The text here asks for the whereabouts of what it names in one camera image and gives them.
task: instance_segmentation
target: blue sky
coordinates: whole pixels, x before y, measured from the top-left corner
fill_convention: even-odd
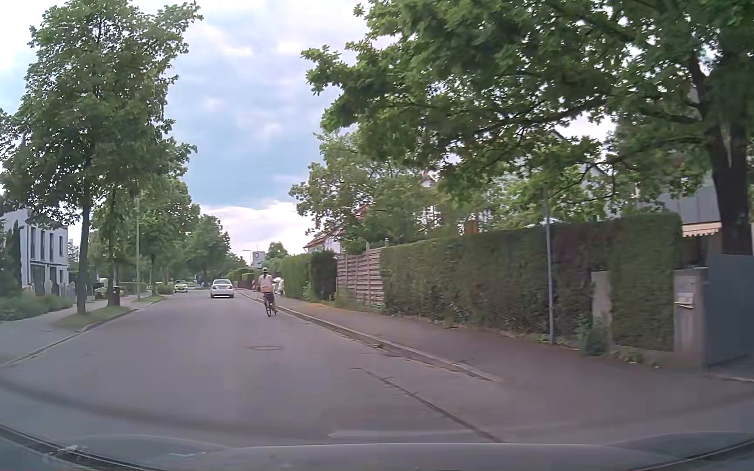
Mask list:
[[[190,52],[177,59],[179,82],[168,95],[174,135],[193,143],[185,181],[204,212],[221,219],[232,249],[266,248],[282,241],[301,252],[312,224],[288,196],[319,161],[314,133],[336,94],[314,96],[305,80],[304,48],[342,49],[362,38],[353,16],[360,0],[198,0],[203,22],[186,34]],[[34,52],[27,28],[54,0],[0,0],[0,107],[12,112],[24,91]],[[155,12],[168,0],[136,0]],[[577,123],[565,134],[594,133]],[[73,238],[78,226],[69,231]]]

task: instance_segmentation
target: road crack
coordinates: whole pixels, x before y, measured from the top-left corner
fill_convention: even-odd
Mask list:
[[[395,383],[395,382],[393,382],[391,380],[391,376],[388,377],[388,378],[383,378],[382,376],[376,375],[375,373],[369,371],[368,369],[364,369],[364,368],[353,368],[353,369],[359,369],[362,372],[364,372],[366,375],[369,375],[372,378],[376,378],[381,383],[383,383],[383,384],[385,384],[387,386],[393,387],[394,389],[398,389],[400,391],[403,391],[403,393],[406,394],[408,397],[411,397],[412,399],[415,399],[416,401],[421,402],[424,406],[429,407],[433,411],[441,414],[442,416],[445,416],[447,419],[449,419],[449,420],[457,423],[458,425],[460,425],[462,427],[465,427],[467,430],[470,430],[471,432],[476,433],[478,436],[484,438],[485,440],[487,440],[489,442],[492,442],[494,444],[504,444],[505,443],[505,441],[503,439],[495,436],[494,434],[489,433],[489,432],[487,432],[487,431],[485,431],[485,430],[483,430],[483,429],[475,426],[472,423],[469,423],[468,421],[460,418],[459,416],[454,415],[452,412],[449,412],[449,411],[445,410],[444,408],[439,407],[439,406],[433,404],[430,401],[426,401],[423,397],[418,396],[417,393],[415,393],[413,391],[409,391],[409,390],[405,389],[403,386],[398,385],[397,383]]]

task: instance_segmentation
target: wooden fence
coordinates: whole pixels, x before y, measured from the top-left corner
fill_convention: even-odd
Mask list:
[[[382,247],[361,255],[336,255],[336,286],[341,293],[367,306],[383,305],[383,279],[380,277]]]

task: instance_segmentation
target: cyclist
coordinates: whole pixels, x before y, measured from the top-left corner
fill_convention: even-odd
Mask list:
[[[260,292],[263,293],[264,297],[267,298],[267,303],[269,303],[270,307],[276,309],[275,294],[273,293],[274,289],[272,284],[272,275],[269,274],[269,269],[264,267],[262,273],[260,273],[260,276],[257,279],[257,286],[260,288]]]

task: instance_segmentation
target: road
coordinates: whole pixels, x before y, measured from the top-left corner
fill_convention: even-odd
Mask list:
[[[192,291],[0,371],[14,385],[0,384],[0,422],[61,442],[111,433],[232,446],[486,441],[388,376],[484,382],[267,317],[243,296]]]
[[[557,381],[554,371],[546,377],[544,387]],[[605,383],[631,395],[647,384]],[[616,415],[579,405],[581,391],[557,390],[392,357],[288,314],[267,317],[240,295],[192,291],[0,370],[0,423],[64,444],[126,434],[232,447],[609,444],[694,430],[754,432],[752,385],[711,382],[683,408],[643,402],[639,413],[627,407]]]

